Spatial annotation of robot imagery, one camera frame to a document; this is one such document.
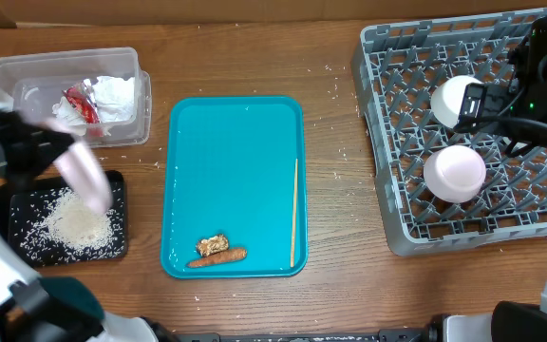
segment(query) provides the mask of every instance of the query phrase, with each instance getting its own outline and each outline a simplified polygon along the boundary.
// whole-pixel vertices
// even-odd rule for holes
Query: gray dish rack
[[[547,237],[547,149],[510,159],[507,142],[454,134],[429,109],[436,87],[457,75],[507,85],[508,51],[547,9],[366,27],[351,69],[375,156],[375,185],[387,244],[399,256],[458,251]],[[471,201],[450,204],[426,188],[423,165],[461,144],[479,152],[487,177]]]

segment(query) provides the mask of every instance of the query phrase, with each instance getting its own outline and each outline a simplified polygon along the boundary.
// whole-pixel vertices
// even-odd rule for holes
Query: chopstick
[[[296,188],[299,159],[294,160],[294,194],[292,196],[292,240],[291,240],[291,268],[294,267],[294,236],[296,235]]]

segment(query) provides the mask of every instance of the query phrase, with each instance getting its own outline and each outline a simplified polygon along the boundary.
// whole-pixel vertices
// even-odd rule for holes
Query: plastic tray
[[[45,246],[28,246],[24,241],[28,237],[30,224],[40,220],[38,213],[45,213],[46,201],[56,200],[58,190],[67,188],[61,177],[37,180],[28,191],[14,192],[9,185],[0,187],[0,234],[11,249],[29,266],[62,265],[79,261],[102,260],[125,256],[128,249],[127,207],[125,183],[118,171],[106,171],[113,191],[114,214],[110,215],[114,225],[113,242],[98,250],[85,249],[83,254],[69,257],[65,246],[49,242]]]
[[[292,194],[298,159],[295,265]],[[177,278],[292,276],[308,257],[301,106],[288,97],[192,98],[172,110],[161,264]],[[225,234],[246,259],[191,269],[202,238]]]
[[[507,85],[506,58],[547,9],[366,27],[351,69],[375,153],[377,196],[387,244],[400,256],[457,251],[517,238],[547,237],[547,150],[519,159],[503,138],[453,134],[436,123],[431,93],[456,75]],[[426,189],[423,165],[452,144],[486,164],[473,200],[450,205]]]

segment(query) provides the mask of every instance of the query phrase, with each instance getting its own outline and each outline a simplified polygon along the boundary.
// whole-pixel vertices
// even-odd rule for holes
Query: wooden table
[[[501,300],[538,303],[547,276],[545,239],[420,257],[395,256],[387,248],[373,153],[349,70],[368,24],[0,30],[0,57],[133,47],[151,75],[149,141],[95,150],[106,158],[104,168],[120,170],[127,180],[127,256],[42,274],[75,276],[107,310],[148,316],[179,333],[374,332],[423,326],[433,314],[488,313]],[[291,278],[175,280],[160,266],[170,110],[191,96],[253,94],[289,95],[305,111],[308,264]]]

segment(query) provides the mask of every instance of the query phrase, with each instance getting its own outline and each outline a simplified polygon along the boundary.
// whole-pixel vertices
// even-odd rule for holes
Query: teal tray
[[[294,161],[298,194],[291,268]],[[303,112],[284,96],[190,98],[172,110],[161,265],[182,279],[293,276],[308,259]],[[202,238],[225,234],[239,262],[188,268]]]

